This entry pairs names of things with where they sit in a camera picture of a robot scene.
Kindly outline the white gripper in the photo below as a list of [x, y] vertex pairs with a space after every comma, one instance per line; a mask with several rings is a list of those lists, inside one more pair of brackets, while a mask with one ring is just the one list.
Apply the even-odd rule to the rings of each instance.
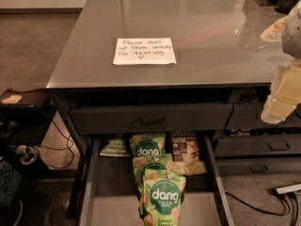
[[[289, 66], [278, 66], [271, 84], [272, 93], [283, 100], [301, 102], [301, 60], [295, 59]], [[263, 106], [261, 120], [279, 124], [296, 109], [295, 105], [269, 95]]]

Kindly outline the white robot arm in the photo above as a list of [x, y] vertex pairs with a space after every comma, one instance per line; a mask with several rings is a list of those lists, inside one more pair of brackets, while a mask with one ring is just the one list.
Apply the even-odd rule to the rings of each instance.
[[289, 14], [261, 33], [268, 42], [280, 41], [285, 54], [293, 57], [287, 67], [278, 66], [273, 75], [261, 120], [270, 124], [285, 121], [301, 104], [301, 1]]

